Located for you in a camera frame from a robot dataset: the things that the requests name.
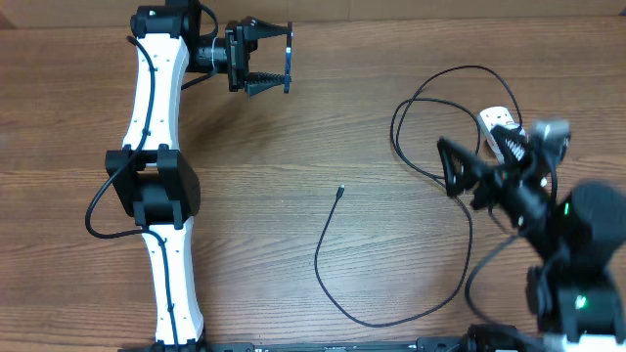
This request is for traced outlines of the blue Galaxy smartphone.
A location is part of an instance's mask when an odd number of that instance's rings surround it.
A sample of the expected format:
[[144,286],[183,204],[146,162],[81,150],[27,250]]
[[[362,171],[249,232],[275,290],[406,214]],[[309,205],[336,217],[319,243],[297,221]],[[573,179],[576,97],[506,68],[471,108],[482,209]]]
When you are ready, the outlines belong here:
[[287,28],[289,30],[286,41],[286,60],[285,60],[285,80],[284,80],[284,93],[288,94],[291,88],[291,61],[292,61],[292,39],[293,30],[292,22],[288,22]]

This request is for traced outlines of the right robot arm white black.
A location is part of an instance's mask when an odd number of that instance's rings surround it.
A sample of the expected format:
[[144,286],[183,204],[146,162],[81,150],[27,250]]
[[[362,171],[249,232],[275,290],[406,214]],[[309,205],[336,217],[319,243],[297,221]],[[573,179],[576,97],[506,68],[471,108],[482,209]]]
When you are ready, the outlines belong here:
[[457,339],[456,351],[622,351],[625,312],[609,270],[625,242],[625,196],[601,181],[576,185],[557,200],[557,168],[569,147],[565,120],[538,121],[524,136],[492,130],[505,158],[489,164],[440,138],[437,148],[449,197],[471,190],[475,210],[496,206],[516,237],[542,260],[528,269],[525,296],[538,336],[485,318]]

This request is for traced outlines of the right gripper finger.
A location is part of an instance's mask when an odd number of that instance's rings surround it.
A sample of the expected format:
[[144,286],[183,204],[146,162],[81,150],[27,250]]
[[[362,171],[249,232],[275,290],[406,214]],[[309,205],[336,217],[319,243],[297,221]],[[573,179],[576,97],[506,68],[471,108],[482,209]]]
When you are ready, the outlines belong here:
[[512,130],[503,128],[502,126],[496,126],[493,129],[494,135],[497,138],[497,144],[500,150],[505,154],[507,161],[502,164],[511,164],[521,161],[526,153],[527,136],[522,137],[516,134]]
[[461,145],[441,137],[437,142],[444,171],[448,197],[455,197],[473,188],[489,170],[489,166]]

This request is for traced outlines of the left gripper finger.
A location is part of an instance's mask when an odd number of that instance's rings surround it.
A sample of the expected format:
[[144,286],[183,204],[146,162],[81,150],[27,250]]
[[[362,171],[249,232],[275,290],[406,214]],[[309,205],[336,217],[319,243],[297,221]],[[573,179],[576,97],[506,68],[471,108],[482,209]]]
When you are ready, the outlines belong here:
[[259,40],[289,34],[289,28],[287,26],[272,24],[252,16],[243,19],[243,28],[246,40]]
[[278,73],[251,72],[245,82],[245,91],[254,96],[270,88],[285,85],[286,77]]

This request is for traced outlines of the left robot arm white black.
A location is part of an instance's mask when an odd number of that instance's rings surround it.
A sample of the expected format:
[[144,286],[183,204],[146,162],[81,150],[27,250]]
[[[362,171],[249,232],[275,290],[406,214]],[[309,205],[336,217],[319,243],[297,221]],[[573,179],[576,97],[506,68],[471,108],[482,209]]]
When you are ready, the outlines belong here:
[[217,74],[232,92],[253,96],[291,85],[291,63],[282,73],[253,72],[250,55],[264,38],[283,36],[292,53],[292,24],[254,17],[201,33],[202,15],[212,12],[199,1],[167,1],[137,9],[130,20],[138,74],[133,112],[120,149],[106,154],[108,184],[126,214],[132,233],[146,245],[156,299],[155,340],[151,351],[206,351],[204,318],[197,300],[192,232],[201,206],[197,173],[179,143],[181,93],[186,73],[198,84]]

